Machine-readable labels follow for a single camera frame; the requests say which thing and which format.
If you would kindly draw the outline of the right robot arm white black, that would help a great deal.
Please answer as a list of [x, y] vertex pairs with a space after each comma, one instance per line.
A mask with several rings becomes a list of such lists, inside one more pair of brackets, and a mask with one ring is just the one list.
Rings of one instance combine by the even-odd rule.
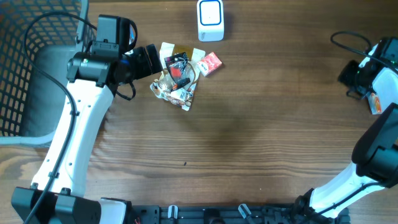
[[350, 164], [291, 206], [292, 223], [341, 223], [343, 210], [362, 197], [397, 185], [397, 37], [367, 41], [362, 62], [349, 61], [338, 80], [347, 96], [367, 98], [377, 120], [356, 143]]

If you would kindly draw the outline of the white barcode scanner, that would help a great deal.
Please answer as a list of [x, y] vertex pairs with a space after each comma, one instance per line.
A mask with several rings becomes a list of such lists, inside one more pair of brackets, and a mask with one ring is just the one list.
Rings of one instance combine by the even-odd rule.
[[198, 0], [198, 40], [217, 42], [224, 38], [224, 12], [222, 0]]

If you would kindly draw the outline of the hex wrench set package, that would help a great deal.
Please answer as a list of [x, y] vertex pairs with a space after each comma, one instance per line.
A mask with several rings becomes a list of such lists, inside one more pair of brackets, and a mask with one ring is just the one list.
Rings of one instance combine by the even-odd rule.
[[185, 52], [164, 58], [166, 68], [174, 81], [172, 91], [183, 88], [190, 83], [187, 75], [188, 57]]

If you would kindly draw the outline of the orange Kleenex tissue pack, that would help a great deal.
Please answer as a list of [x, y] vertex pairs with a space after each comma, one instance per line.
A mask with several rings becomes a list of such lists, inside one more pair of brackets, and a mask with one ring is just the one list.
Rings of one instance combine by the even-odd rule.
[[379, 101], [379, 97], [375, 93], [368, 93], [367, 99], [372, 114], [381, 114], [382, 108]]

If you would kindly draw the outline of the red Kleenex tissue pack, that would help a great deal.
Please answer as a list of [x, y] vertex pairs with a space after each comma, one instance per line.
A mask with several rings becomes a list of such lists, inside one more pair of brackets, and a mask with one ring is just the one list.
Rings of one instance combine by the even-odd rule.
[[214, 52], [209, 53], [203, 59], [197, 62], [198, 68], [204, 77], [208, 76], [217, 68], [221, 67], [222, 64], [222, 61]]

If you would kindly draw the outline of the beige snack bag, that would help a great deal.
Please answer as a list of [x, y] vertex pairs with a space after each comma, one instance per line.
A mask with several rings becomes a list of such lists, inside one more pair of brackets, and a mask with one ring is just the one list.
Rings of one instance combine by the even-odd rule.
[[[190, 78], [190, 83], [183, 88], [172, 91], [172, 87], [175, 83], [166, 68], [164, 58], [183, 52], [185, 52], [188, 57], [187, 75]], [[161, 76], [152, 82], [150, 88], [156, 97], [169, 101], [171, 104], [188, 111], [192, 106], [195, 89], [200, 77], [200, 70], [197, 62], [204, 58], [205, 51], [164, 42], [161, 45], [159, 53], [163, 70], [161, 71]]]

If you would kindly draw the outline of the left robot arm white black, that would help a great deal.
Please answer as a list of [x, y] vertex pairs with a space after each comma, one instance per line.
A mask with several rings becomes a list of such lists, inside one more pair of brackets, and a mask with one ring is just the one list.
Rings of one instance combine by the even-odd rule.
[[153, 45], [138, 47], [134, 21], [101, 15], [97, 36], [67, 64], [65, 102], [49, 151], [28, 188], [17, 187], [14, 210], [24, 223], [124, 223], [126, 202], [88, 200], [93, 146], [118, 87], [160, 72]]

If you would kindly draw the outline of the black mesh plastic basket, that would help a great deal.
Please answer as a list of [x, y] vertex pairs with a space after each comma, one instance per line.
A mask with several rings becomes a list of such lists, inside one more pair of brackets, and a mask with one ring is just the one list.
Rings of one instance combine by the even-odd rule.
[[1, 145], [48, 147], [63, 110], [65, 94], [41, 73], [68, 83], [67, 63], [94, 30], [67, 12], [87, 19], [88, 0], [1, 1]]

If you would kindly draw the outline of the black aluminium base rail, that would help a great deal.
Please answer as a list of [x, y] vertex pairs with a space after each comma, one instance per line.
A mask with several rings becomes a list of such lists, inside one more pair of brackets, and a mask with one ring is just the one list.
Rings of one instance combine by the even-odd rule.
[[126, 207], [124, 212], [111, 208], [100, 215], [89, 217], [87, 223], [350, 223], [346, 208], [336, 218], [309, 218], [305, 215], [292, 215], [289, 204], [236, 207], [168, 207], [135, 205]]

